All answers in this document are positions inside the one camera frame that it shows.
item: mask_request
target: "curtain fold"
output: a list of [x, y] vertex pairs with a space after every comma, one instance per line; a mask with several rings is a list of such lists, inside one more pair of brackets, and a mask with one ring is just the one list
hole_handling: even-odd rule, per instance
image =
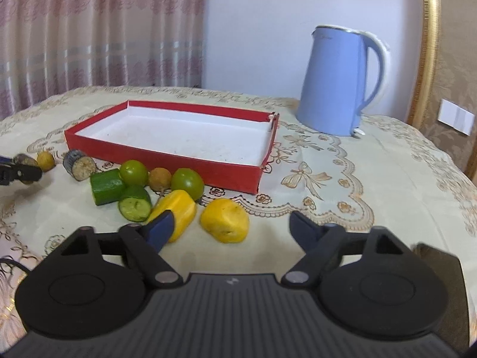
[[88, 85], [200, 87], [204, 0], [0, 0], [0, 119]]

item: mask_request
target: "tablecloth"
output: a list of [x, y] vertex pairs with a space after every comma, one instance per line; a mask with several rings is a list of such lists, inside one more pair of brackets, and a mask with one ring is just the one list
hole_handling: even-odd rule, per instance
[[[61, 166], [64, 130], [128, 99], [178, 101], [278, 112], [280, 125], [257, 195], [206, 187], [196, 219], [161, 256], [183, 276], [191, 271], [273, 272], [280, 278], [303, 252], [288, 231], [298, 209], [318, 223], [349, 231], [386, 226], [412, 247], [424, 242], [457, 255], [476, 336], [477, 192], [475, 186], [416, 129], [385, 116], [364, 116], [361, 138], [325, 135], [294, 117], [297, 101], [193, 88], [88, 87], [53, 96], [0, 123], [0, 154], [53, 153], [59, 164], [30, 186], [0, 190], [0, 256], [33, 267], [79, 226], [116, 231], [126, 223], [116, 204], [95, 206], [88, 181], [76, 182]], [[102, 171], [116, 166], [97, 160]], [[158, 196], [151, 193], [153, 199]], [[250, 214], [243, 243], [222, 244], [201, 229], [204, 206], [229, 197]], [[19, 271], [0, 265], [0, 350], [23, 328], [14, 308]]]

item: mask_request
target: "wall switch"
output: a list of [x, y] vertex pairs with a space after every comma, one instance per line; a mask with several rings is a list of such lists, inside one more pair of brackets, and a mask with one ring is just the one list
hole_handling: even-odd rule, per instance
[[474, 125], [475, 114], [443, 99], [437, 119], [469, 136]]

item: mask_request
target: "wall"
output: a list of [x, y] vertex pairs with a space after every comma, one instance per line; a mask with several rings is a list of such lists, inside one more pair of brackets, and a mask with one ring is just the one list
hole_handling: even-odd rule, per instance
[[[318, 24], [368, 30], [392, 52], [386, 96], [367, 112], [404, 120], [419, 58], [422, 0], [207, 0], [203, 87], [300, 97]], [[370, 92], [377, 62], [370, 59]]]
[[477, 0], [441, 0], [436, 76], [421, 132], [464, 171], [476, 149], [477, 128], [466, 136], [437, 120], [442, 98], [477, 113]]

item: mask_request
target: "white logo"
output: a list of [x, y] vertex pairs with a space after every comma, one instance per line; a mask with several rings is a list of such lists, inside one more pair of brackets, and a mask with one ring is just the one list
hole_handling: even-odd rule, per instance
[[232, 277], [231, 279], [226, 280], [226, 282], [227, 282], [227, 284], [230, 284], [231, 286], [233, 286], [234, 284], [239, 283], [239, 279], [236, 279], [235, 277]]

